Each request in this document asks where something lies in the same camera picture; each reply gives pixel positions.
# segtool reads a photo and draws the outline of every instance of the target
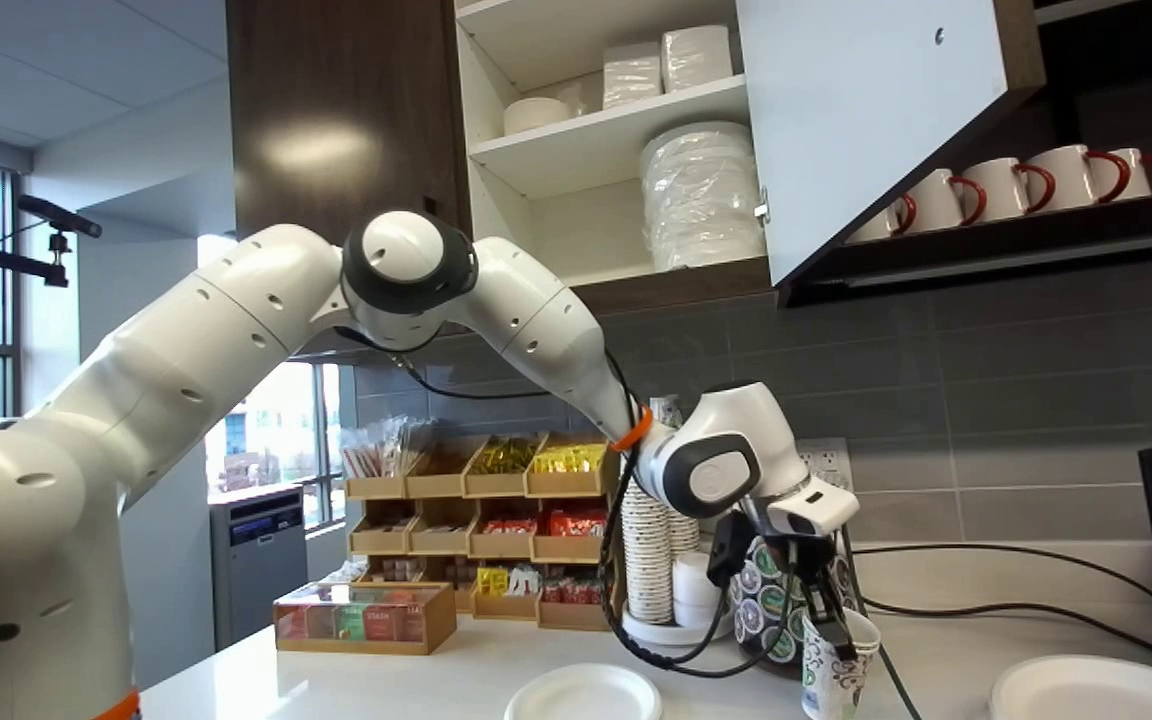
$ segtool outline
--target white plate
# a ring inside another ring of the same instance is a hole
[[[659,720],[659,693],[619,664],[566,664],[508,694],[502,720]]]
[[[1103,657],[1016,664],[990,689],[990,720],[1152,720],[1152,669]]]

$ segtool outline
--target mug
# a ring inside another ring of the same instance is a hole
[[[1087,144],[1057,144],[1030,154],[1028,165],[1045,168],[1057,180],[1051,200],[1035,211],[1110,205],[1114,194],[1125,194],[1132,180],[1129,161]]]
[[[1152,152],[1140,147],[1108,147],[1108,154],[1129,165],[1129,187],[1114,200],[1140,200],[1152,194]],[[1114,171],[1108,165],[1092,165],[1092,187],[1108,192],[1114,183]]]
[[[910,224],[914,208],[910,194],[899,194],[894,205],[872,211],[850,234],[846,243],[872,243],[872,239],[886,239],[886,234],[903,234]]]
[[[985,208],[978,183],[957,177],[952,168],[932,168],[932,171],[906,192],[906,200],[910,200],[910,224],[903,229],[903,234],[977,224],[977,220],[978,220],[978,208]]]
[[[1057,177],[1035,165],[1025,165],[1018,154],[978,161],[964,168],[964,180],[978,187],[985,208],[972,205],[964,208],[977,211],[978,224],[1039,211],[1057,192]]]

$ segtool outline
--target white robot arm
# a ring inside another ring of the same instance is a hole
[[[293,224],[247,234],[0,423],[0,720],[131,717],[116,515],[311,337],[352,327],[405,352],[444,325],[482,337],[606,440],[641,423],[571,288],[508,239],[473,243],[411,211],[343,246]],[[739,502],[766,537],[822,540],[857,512],[803,466],[765,383],[707,392],[679,428],[651,423],[635,454],[641,488],[688,515]]]

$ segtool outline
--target cardboard box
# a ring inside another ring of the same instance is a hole
[[[457,632],[446,585],[314,579],[272,604],[281,651],[429,657]]]

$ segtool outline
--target cup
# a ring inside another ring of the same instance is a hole
[[[1057,144],[1028,165],[1045,168],[1057,180],[1051,200],[1035,211],[1110,205],[1132,180],[1132,168],[1121,154],[1087,144]]]
[[[932,168],[919,183],[910,183],[906,205],[910,205],[910,224],[903,229],[903,234],[914,234],[914,231],[977,224],[985,208],[985,192],[978,183],[957,177],[952,168]]]
[[[1140,147],[1108,147],[1108,154],[1129,165],[1129,187],[1114,200],[1152,194],[1152,152]],[[1114,171],[1108,165],[1092,165],[1092,187],[1110,192]]]
[[[1025,165],[1018,154],[978,161],[964,168],[964,180],[978,187],[978,208],[972,205],[964,208],[977,211],[978,224],[1039,211],[1057,192],[1057,177],[1035,165]]]
[[[850,720],[857,717],[867,664],[882,645],[882,632],[867,617],[846,607],[843,619],[846,619],[846,637],[857,645],[857,658],[840,658],[840,651],[815,632],[812,617],[803,617],[799,709],[812,720]]]
[[[906,194],[899,194],[894,205],[872,211],[850,234],[846,243],[872,243],[872,239],[893,239],[903,234],[910,224],[914,208]]]

